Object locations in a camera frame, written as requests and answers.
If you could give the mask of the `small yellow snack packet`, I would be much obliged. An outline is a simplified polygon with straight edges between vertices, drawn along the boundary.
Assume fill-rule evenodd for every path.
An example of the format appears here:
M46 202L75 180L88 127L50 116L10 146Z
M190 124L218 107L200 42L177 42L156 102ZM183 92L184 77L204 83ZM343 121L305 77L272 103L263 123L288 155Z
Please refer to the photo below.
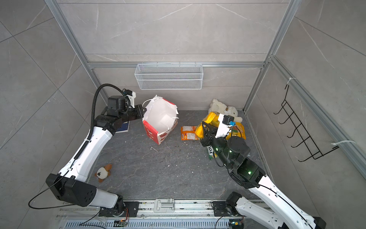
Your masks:
M218 118L219 118L219 113L218 112L210 112L206 118L203 119L203 121L196 127L196 130L195 130L195 135L199 138L199 139L202 139L204 137L204 131L203 131L203 122L215 127L215 128L218 128L219 126L219 121L218 121Z

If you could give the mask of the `orange snack packet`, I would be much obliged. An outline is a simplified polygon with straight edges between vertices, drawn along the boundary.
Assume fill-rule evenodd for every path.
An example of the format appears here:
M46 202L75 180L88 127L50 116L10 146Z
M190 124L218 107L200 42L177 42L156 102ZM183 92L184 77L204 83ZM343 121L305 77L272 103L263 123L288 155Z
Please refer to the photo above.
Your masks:
M195 134L196 126L182 126L181 127L181 140L199 140L199 137Z

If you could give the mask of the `yellow snack bag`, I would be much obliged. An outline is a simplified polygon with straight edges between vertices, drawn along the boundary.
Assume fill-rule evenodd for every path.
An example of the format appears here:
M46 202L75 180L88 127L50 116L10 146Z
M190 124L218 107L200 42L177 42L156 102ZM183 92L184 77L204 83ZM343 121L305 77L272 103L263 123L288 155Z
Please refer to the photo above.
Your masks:
M241 123L235 122L235 125L231 128L231 131L227 135L226 139L229 140L232 136L238 136L246 140L245 128Z

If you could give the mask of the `red white paper gift bag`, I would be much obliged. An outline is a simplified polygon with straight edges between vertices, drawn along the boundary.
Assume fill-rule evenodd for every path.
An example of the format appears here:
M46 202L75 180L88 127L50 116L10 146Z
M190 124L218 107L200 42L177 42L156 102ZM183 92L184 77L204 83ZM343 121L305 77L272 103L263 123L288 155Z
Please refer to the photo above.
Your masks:
M177 106L163 97L156 95L148 102L146 112L143 117L143 125L147 136L160 145L178 123Z

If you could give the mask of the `Fox's spring tea bag green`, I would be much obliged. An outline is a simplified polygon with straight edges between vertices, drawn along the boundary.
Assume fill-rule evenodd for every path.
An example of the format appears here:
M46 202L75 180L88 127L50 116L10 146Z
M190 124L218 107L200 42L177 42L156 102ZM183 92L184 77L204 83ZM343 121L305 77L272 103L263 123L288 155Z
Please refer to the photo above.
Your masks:
M212 146L207 146L208 157L210 160L214 158L214 149Z

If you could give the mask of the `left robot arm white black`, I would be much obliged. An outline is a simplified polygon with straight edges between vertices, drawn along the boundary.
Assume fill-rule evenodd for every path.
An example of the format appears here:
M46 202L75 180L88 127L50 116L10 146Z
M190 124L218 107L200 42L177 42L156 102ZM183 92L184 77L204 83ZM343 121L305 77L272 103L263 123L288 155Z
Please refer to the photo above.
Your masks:
M109 97L107 107L91 122L89 134L73 158L58 174L47 177L46 184L58 200L80 207L109 209L117 216L124 212L121 195L100 190L86 180L101 150L122 124L144 117L146 108L130 105L133 101L129 95Z

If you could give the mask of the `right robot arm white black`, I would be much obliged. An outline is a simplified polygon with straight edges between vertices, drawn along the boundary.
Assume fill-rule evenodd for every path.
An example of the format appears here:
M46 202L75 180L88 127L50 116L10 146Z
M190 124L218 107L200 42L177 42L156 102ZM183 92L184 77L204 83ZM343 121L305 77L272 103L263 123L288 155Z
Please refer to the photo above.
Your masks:
M259 197L269 208L260 207L237 192L226 199L226 209L234 216L249 217L268 229L324 229L326 222L300 209L249 157L250 148L241 136L232 135L232 126L201 124L204 147L212 147L213 156L226 168L239 186Z

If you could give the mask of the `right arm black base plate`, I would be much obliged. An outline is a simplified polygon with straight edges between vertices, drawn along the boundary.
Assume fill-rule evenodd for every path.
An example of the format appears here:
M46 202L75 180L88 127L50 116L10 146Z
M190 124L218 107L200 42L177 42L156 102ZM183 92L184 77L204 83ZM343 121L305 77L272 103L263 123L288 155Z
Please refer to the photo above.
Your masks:
M237 216L238 213L234 206L226 201L213 201L211 206L214 211L214 215L217 217Z

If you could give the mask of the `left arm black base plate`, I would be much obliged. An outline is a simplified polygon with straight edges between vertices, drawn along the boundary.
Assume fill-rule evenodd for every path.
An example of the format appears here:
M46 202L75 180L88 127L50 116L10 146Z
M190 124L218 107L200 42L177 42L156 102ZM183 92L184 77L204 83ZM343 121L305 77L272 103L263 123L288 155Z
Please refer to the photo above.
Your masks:
M138 201L123 202L123 204L117 204L119 208L101 208L99 217L136 217L139 209Z

